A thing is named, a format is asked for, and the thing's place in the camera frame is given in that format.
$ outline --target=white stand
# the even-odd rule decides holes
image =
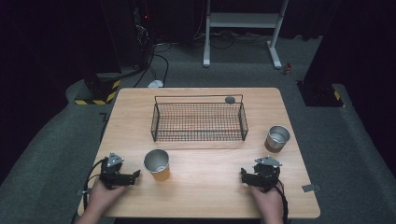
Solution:
[[[289,0],[283,0],[279,13],[211,13],[210,0],[207,0],[204,67],[210,66],[210,27],[248,27],[248,28],[273,28],[274,34],[271,41],[267,41],[274,67],[282,68],[277,56],[275,44],[279,30],[285,17]]]

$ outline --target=gray floor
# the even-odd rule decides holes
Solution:
[[[343,85],[334,84],[345,107],[307,107],[296,85],[316,52],[320,39],[279,38],[282,63],[291,63],[288,77],[276,70],[265,38],[238,38],[227,49],[211,51],[211,66],[203,68],[203,47],[163,45],[157,53],[169,62],[166,87],[276,87],[290,121],[316,193],[321,215],[292,223],[396,223],[396,181],[364,130]],[[213,40],[216,47],[230,42]],[[152,68],[163,79],[165,62],[155,57]],[[131,88],[139,75],[125,78]],[[154,80],[148,72],[137,87]],[[110,105],[75,105],[82,80],[65,93],[69,105],[32,140],[0,188],[0,223],[70,223],[78,204],[78,189],[92,167]],[[103,218],[102,223],[112,223]]]

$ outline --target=human hand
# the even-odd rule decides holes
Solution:
[[[283,191],[280,181],[276,186]],[[283,203],[282,196],[277,192],[276,188],[271,188],[267,192],[262,189],[249,186],[250,192],[262,213],[262,218],[266,224],[282,224],[283,223]]]
[[[108,189],[102,181],[96,179],[91,190],[87,209],[77,223],[98,223],[102,214],[121,196],[121,194],[126,189],[126,186]]]

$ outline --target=paper cup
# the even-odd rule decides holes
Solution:
[[[154,179],[164,181],[170,175],[169,155],[165,150],[151,150],[145,157],[144,165]]]
[[[282,126],[274,126],[270,129],[265,140],[265,147],[270,152],[279,152],[283,146],[290,139],[290,133],[288,129]]]

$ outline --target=dark background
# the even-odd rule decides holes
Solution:
[[[64,93],[71,84],[87,74],[120,71],[102,2],[0,3],[2,182],[37,132],[68,104]],[[191,44],[198,27],[201,33],[205,30],[205,20],[199,26],[205,1],[143,2],[148,5],[150,28],[159,36]],[[213,11],[272,12],[279,7],[275,0],[242,6],[236,0],[212,4]],[[280,36],[302,35],[306,40],[324,36],[304,81],[346,86],[366,131],[395,174],[394,5],[391,1],[292,0]]]

